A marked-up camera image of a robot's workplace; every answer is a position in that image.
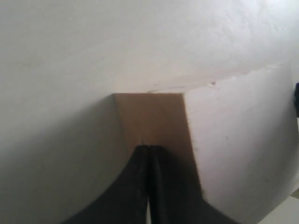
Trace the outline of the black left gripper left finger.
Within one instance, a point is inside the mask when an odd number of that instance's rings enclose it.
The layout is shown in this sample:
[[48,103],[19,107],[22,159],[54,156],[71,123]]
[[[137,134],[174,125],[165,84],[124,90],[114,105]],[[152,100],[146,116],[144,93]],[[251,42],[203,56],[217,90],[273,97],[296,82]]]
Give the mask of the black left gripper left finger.
[[145,224],[148,204],[148,147],[135,147],[112,185],[64,224]]

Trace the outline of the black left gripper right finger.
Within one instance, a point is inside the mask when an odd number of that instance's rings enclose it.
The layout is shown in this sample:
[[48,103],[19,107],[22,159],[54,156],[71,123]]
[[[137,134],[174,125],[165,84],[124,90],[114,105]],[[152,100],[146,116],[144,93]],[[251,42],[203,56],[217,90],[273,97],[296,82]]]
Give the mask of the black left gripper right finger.
[[234,224],[208,204],[199,182],[161,146],[149,146],[149,207],[153,224]]

